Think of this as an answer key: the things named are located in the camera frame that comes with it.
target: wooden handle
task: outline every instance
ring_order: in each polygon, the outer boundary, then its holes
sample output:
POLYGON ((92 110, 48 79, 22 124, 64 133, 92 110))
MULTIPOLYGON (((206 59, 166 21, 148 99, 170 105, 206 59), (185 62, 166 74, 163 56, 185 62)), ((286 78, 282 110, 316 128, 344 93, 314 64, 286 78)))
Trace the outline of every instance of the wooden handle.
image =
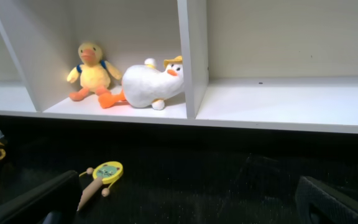
POLYGON ((78 204, 77 211, 79 211, 85 203, 94 195, 98 189, 103 186, 102 177, 98 177, 92 181, 85 189, 82 191, 82 196, 80 203, 78 204))

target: duck's orange beak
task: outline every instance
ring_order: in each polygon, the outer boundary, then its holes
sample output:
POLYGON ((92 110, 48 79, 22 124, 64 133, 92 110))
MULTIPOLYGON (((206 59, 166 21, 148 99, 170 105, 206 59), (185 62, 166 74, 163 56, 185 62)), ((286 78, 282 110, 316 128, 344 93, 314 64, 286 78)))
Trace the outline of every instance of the duck's orange beak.
POLYGON ((81 58, 86 60, 86 61, 92 61, 95 58, 95 53, 93 50, 91 49, 85 49, 82 53, 81 53, 81 58))
POLYGON ((178 76, 177 72, 175 72, 174 70, 172 69, 169 69, 168 71, 168 74, 172 75, 172 76, 178 76))

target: white duck's head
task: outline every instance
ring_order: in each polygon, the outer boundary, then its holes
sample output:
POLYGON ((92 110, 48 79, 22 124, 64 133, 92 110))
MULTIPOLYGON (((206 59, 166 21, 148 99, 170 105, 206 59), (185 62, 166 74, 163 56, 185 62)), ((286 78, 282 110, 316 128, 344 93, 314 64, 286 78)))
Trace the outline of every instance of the white duck's head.
POLYGON ((102 59, 102 49, 94 43, 85 42, 78 48, 78 55, 86 65, 96 65, 102 59))
POLYGON ((183 78, 183 59, 182 56, 177 56, 174 59, 164 60, 165 71, 174 77, 183 78))

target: yellow hat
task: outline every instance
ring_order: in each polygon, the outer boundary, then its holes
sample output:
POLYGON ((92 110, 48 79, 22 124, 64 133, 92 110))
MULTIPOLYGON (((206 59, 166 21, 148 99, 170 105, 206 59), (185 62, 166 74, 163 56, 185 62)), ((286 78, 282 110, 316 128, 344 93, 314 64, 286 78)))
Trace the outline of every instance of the yellow hat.
POLYGON ((164 60, 164 68, 166 68, 171 63, 183 63, 183 59, 181 56, 177 56, 174 59, 164 60))

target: yellow duck plush toy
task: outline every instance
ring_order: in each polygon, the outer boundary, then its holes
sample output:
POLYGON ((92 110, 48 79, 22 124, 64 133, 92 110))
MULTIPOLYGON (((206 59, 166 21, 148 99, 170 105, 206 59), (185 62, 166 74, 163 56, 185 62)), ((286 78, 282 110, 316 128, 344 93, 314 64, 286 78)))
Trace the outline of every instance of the yellow duck plush toy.
POLYGON ((117 80, 122 78, 122 73, 118 69, 102 60, 102 50, 96 44, 89 42, 81 44, 78 55, 83 64, 77 65, 67 76, 67 81, 73 83, 81 75, 82 89, 69 95, 73 101, 83 100, 89 92, 96 93, 98 96, 109 93, 108 86, 111 81, 109 73, 117 80))

